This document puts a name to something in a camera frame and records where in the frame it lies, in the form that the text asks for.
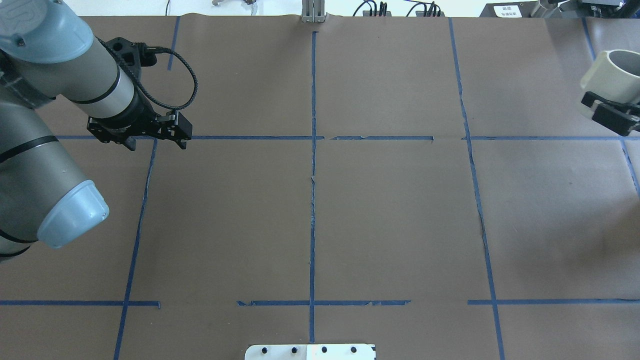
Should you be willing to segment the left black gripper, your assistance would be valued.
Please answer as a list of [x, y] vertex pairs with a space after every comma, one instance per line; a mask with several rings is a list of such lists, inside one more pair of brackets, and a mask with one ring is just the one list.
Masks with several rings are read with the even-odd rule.
[[181, 111], [159, 114], [148, 102], [133, 102], [119, 114], [108, 118], [89, 117], [87, 130], [99, 141], [114, 142], [129, 151], [137, 149], [137, 137], [151, 137], [174, 142], [187, 149], [193, 125]]

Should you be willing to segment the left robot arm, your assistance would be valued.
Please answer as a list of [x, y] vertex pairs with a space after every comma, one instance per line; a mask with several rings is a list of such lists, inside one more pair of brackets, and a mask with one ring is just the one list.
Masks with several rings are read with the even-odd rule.
[[[137, 148], [137, 137], [185, 150], [193, 126], [182, 111], [199, 89], [190, 64], [171, 48], [125, 38], [103, 41], [62, 0], [1, 2], [1, 262], [33, 244], [58, 249], [103, 223], [105, 198], [37, 110], [66, 98], [87, 115], [99, 142]], [[182, 105], [157, 100], [141, 82], [158, 54], [174, 55], [193, 80]]]

